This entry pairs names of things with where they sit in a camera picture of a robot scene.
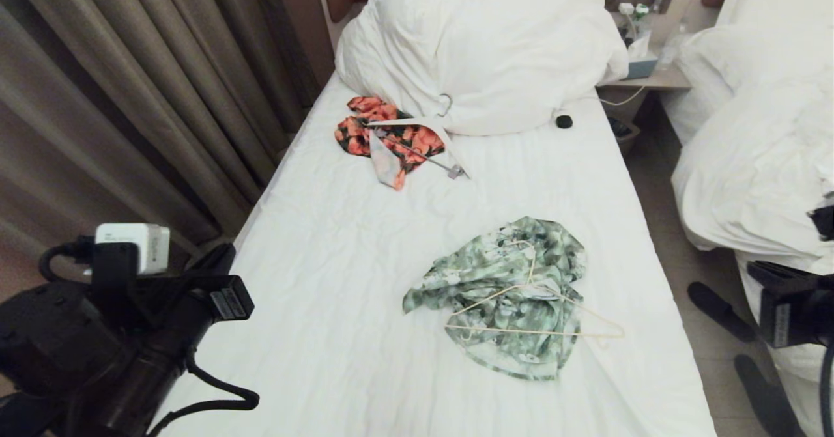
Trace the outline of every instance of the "floor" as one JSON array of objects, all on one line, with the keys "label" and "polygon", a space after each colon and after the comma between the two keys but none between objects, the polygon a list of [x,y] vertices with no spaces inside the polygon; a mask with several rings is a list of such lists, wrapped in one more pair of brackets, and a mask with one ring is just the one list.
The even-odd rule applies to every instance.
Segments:
[{"label": "floor", "polygon": [[736,355],[747,354],[771,383],[777,383],[766,346],[760,340],[744,344],[735,339],[701,313],[686,295],[687,286],[700,281],[731,303],[741,318],[753,321],[732,252],[700,252],[686,240],[670,184],[677,155],[669,150],[669,143],[664,143],[668,138],[663,132],[644,130],[625,159],[626,167],[695,353],[718,437],[768,437],[753,414],[733,366]]}]

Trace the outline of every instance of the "tissue box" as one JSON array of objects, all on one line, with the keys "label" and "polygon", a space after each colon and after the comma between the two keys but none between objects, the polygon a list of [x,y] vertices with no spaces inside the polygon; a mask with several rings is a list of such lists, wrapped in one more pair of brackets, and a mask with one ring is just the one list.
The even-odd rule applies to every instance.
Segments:
[{"label": "tissue box", "polygon": [[657,66],[657,55],[649,51],[646,56],[633,59],[628,63],[628,76],[626,79],[648,78]]}]

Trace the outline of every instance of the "wooden clothes hanger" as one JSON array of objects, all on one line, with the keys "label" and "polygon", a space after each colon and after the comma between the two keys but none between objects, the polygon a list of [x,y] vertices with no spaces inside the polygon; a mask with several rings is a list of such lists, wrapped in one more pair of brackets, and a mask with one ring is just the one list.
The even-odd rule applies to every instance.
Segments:
[{"label": "wooden clothes hanger", "polygon": [[[527,242],[525,240],[519,240],[517,242],[510,242],[510,244],[506,244],[504,246],[519,245],[519,244],[526,244],[527,246],[532,248],[534,252],[536,252],[536,247],[534,247],[533,244],[531,244],[530,242]],[[606,324],[611,325],[612,327],[616,328],[618,330],[618,333],[616,333],[616,334],[612,334],[612,333],[563,333],[563,332],[559,332],[559,331],[511,330],[510,328],[486,328],[486,327],[480,327],[480,326],[463,326],[463,325],[457,325],[457,324],[448,324],[448,322],[446,323],[446,327],[447,328],[453,328],[454,330],[495,331],[495,332],[500,332],[500,333],[545,334],[545,335],[548,335],[548,336],[585,336],[586,338],[613,338],[613,339],[625,338],[625,336],[626,336],[625,328],[623,328],[622,326],[620,326],[616,322],[608,320],[607,318],[603,318],[602,315],[599,315],[599,313],[593,312],[592,310],[587,309],[587,307],[583,307],[581,303],[578,303],[575,300],[572,300],[571,298],[566,297],[565,295],[561,294],[561,292],[557,292],[554,289],[551,289],[550,287],[545,285],[545,283],[534,283],[533,282],[533,269],[535,267],[536,267],[536,256],[534,255],[533,260],[530,263],[530,274],[528,274],[528,276],[527,276],[527,282],[526,283],[523,283],[523,285],[509,286],[508,288],[506,288],[504,290],[501,290],[500,292],[496,292],[495,294],[492,294],[489,297],[484,298],[483,300],[480,300],[480,301],[477,301],[474,304],[471,304],[470,306],[466,307],[465,309],[458,310],[457,312],[454,312],[454,313],[452,313],[452,315],[450,315],[450,317],[449,317],[450,321],[451,321],[451,318],[453,316],[460,315],[461,313],[467,312],[468,310],[471,310],[474,307],[477,307],[478,305],[487,302],[488,300],[492,300],[492,298],[496,298],[500,295],[504,295],[504,294],[506,294],[507,292],[509,292],[513,289],[523,289],[523,288],[526,288],[526,287],[529,287],[529,286],[535,286],[537,289],[545,289],[546,291],[551,292],[551,294],[554,294],[557,298],[561,298],[561,300],[565,300],[567,302],[570,302],[570,303],[574,304],[576,307],[580,307],[581,310],[584,310],[587,313],[590,313],[592,316],[596,317],[597,319],[601,320],[602,322],[605,322]]]}]

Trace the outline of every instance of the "beige curtain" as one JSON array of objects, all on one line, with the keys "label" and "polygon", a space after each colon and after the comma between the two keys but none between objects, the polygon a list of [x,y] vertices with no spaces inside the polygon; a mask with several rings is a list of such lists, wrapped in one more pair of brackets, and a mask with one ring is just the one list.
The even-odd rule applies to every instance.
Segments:
[{"label": "beige curtain", "polygon": [[0,0],[0,244],[34,258],[105,221],[191,254],[235,235],[321,88],[282,9]]}]

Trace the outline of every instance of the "green floral garment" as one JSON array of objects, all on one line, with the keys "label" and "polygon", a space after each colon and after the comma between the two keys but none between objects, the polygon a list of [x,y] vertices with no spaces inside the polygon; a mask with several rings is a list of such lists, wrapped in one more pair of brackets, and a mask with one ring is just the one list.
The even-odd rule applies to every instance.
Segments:
[{"label": "green floral garment", "polygon": [[[533,246],[514,244],[521,240]],[[457,252],[435,260],[422,285],[403,298],[403,311],[408,313],[421,305],[461,311],[512,285],[524,285],[533,258],[532,285],[455,315],[449,324],[578,333],[577,307],[537,285],[580,303],[581,295],[569,283],[584,274],[584,248],[559,223],[530,217],[480,235]],[[446,328],[446,332],[480,365],[525,380],[555,380],[576,342],[576,336],[457,328]]]}]

